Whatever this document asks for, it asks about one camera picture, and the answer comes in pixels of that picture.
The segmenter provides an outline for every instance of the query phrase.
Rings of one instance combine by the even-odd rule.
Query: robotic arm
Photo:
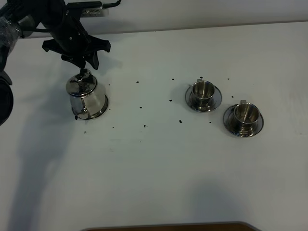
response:
[[[110,51],[110,43],[88,35],[81,17],[96,17],[115,3],[100,1],[77,2],[65,5],[64,0],[8,0],[0,9],[0,125],[9,117],[13,107],[10,78],[4,72],[6,60],[19,37],[33,32],[48,32],[53,39],[43,42],[45,51],[61,54],[61,59],[84,68],[86,62],[98,69],[97,51]],[[46,29],[37,29],[42,23]]]

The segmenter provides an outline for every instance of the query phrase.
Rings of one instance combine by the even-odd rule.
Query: cable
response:
[[[51,31],[53,31],[54,28],[52,28],[52,29],[39,29],[39,28],[32,28],[32,27],[23,26],[21,28],[21,30],[22,31],[31,31],[31,32],[49,33]]]
[[[116,6],[120,5],[120,4],[121,4],[121,0],[117,0],[114,3],[105,3],[105,4],[103,4],[103,8],[104,9],[112,8],[112,7],[116,7]]]

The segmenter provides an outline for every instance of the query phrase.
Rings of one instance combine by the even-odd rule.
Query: stainless steel pitcher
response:
[[[66,84],[70,95],[75,119],[94,119],[102,115],[108,107],[108,98],[104,88],[88,69],[71,77]]]

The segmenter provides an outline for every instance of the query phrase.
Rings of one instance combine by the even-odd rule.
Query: white table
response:
[[[20,40],[10,55],[0,230],[217,221],[308,230],[307,22],[98,37],[112,44],[91,68],[110,110],[92,121],[75,121],[65,91],[78,68],[46,53],[44,39]],[[212,113],[184,100],[200,76],[223,95]],[[223,126],[240,100],[264,116],[255,137]]]

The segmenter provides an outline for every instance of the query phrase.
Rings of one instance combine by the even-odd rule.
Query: white wall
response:
[[[307,19],[308,0],[122,0],[108,17],[82,23],[102,34]]]

